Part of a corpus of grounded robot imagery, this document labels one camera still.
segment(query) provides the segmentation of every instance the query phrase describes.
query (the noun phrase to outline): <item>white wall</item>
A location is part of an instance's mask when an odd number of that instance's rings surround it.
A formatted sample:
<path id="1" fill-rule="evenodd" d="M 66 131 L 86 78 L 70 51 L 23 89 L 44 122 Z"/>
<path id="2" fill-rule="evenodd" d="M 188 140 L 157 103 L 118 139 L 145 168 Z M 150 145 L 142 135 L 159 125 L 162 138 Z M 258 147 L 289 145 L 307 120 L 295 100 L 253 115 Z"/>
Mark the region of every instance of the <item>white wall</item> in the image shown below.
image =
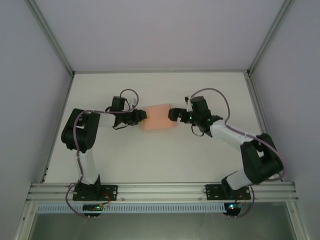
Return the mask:
<path id="1" fill-rule="evenodd" d="M 287 179 L 320 239 L 320 1 L 295 1 L 253 78 Z"/>
<path id="2" fill-rule="evenodd" d="M 283 0 L 36 0 L 75 71 L 247 69 Z"/>
<path id="3" fill-rule="evenodd" d="M 22 0 L 0 7 L 0 239 L 13 237 L 40 179 L 69 82 Z"/>

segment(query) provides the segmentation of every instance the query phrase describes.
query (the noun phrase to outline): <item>ventilation grille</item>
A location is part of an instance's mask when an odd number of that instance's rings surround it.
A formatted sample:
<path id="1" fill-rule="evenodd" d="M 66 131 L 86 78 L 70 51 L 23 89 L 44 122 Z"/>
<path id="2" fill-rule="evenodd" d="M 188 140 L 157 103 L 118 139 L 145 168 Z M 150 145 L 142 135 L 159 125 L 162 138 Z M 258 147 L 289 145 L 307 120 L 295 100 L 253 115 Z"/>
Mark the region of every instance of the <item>ventilation grille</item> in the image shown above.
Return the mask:
<path id="1" fill-rule="evenodd" d="M 79 213 L 83 213 L 83 204 L 72 204 Z M 153 213 L 225 213 L 223 203 L 111 203 L 102 213 L 109 214 L 153 214 Z M 39 204 L 38 214 L 67 214 L 73 211 L 67 204 Z"/>

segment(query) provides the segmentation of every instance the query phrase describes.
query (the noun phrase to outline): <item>white table surface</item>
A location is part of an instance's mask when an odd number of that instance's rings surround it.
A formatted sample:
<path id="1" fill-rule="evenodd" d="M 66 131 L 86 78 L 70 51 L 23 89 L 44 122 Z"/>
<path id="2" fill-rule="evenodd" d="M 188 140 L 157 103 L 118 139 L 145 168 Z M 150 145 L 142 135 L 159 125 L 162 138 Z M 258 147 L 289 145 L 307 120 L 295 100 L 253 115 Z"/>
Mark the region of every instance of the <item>white table surface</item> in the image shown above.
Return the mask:
<path id="1" fill-rule="evenodd" d="M 138 92 L 138 108 L 167 103 L 182 107 L 185 96 L 207 87 L 225 94 L 231 108 L 230 124 L 260 133 L 241 72 L 76 74 L 45 182 L 71 183 L 79 177 L 72 152 L 61 142 L 62 130 L 74 108 L 104 110 L 113 96 L 126 88 Z M 205 91 L 201 95 L 213 115 L 226 118 L 227 107 L 218 93 Z M 134 95 L 127 92 L 124 97 L 132 99 Z M 191 126 L 184 123 L 155 131 L 142 131 L 139 126 L 101 128 L 93 155 L 105 183 L 218 182 L 242 167 L 240 152 L 220 140 L 194 136 Z"/>

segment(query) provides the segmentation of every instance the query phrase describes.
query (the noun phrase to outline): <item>glass panel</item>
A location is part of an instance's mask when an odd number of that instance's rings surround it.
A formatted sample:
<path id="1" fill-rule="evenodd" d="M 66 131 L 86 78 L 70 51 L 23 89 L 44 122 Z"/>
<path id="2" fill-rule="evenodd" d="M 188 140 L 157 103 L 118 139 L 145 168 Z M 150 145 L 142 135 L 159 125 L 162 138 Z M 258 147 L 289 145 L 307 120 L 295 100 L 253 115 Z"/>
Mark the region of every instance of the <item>glass panel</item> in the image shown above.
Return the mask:
<path id="1" fill-rule="evenodd" d="M 284 203 L 256 203 L 245 217 L 222 213 L 38 214 L 29 240 L 295 240 Z"/>

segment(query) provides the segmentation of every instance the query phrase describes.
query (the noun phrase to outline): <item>orange sponge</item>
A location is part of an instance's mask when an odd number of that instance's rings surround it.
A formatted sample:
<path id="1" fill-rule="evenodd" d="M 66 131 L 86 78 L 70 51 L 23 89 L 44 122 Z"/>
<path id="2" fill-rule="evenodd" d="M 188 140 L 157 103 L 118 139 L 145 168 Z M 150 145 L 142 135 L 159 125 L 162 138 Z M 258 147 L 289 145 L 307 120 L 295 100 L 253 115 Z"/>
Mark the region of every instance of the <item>orange sponge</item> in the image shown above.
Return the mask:
<path id="1" fill-rule="evenodd" d="M 148 118 L 140 125 L 142 130 L 169 129 L 177 125 L 177 122 L 168 118 L 170 104 L 148 106 L 143 110 L 146 111 Z"/>

